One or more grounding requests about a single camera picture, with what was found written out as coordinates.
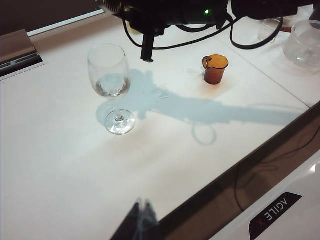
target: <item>dark floor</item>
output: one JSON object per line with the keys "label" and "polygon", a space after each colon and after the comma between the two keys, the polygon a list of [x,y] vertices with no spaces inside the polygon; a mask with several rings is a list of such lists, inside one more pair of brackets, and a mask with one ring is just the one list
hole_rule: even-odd
{"label": "dark floor", "polygon": [[[241,214],[241,208],[247,209],[320,150],[319,127],[320,103],[162,219],[160,228],[165,239],[211,238]],[[314,135],[307,146],[286,154],[306,145]]]}

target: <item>glass base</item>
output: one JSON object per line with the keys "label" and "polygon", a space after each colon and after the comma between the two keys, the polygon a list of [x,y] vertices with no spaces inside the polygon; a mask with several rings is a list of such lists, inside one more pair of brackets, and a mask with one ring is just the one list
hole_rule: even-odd
{"label": "glass base", "polygon": [[105,128],[112,134],[122,135],[130,132],[135,126],[134,115],[127,110],[115,110],[106,116]]}

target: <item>amber cup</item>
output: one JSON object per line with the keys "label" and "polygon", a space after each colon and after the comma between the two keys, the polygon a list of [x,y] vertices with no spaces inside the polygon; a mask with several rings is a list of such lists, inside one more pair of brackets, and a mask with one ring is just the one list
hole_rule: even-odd
{"label": "amber cup", "polygon": [[214,54],[205,56],[202,65],[205,69],[204,80],[208,84],[216,85],[221,82],[229,61],[225,56]]}

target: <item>wine glass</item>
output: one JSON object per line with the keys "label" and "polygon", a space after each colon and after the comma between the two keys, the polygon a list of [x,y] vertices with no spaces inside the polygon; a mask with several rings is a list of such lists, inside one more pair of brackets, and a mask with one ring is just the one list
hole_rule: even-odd
{"label": "wine glass", "polygon": [[130,132],[135,126],[135,117],[130,111],[117,106],[118,99],[128,92],[131,85],[125,51],[109,43],[94,46],[88,53],[88,72],[96,93],[115,102],[115,110],[105,118],[105,128],[116,135]]}

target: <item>glass stem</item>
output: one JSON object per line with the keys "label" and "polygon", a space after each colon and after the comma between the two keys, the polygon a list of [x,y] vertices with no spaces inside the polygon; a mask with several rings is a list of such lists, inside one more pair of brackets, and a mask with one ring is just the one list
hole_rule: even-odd
{"label": "glass stem", "polygon": [[115,113],[116,113],[115,121],[122,122],[124,120],[124,116],[122,116],[120,113],[120,109],[118,106],[118,99],[115,99],[114,101],[115,101],[114,107],[115,107]]}

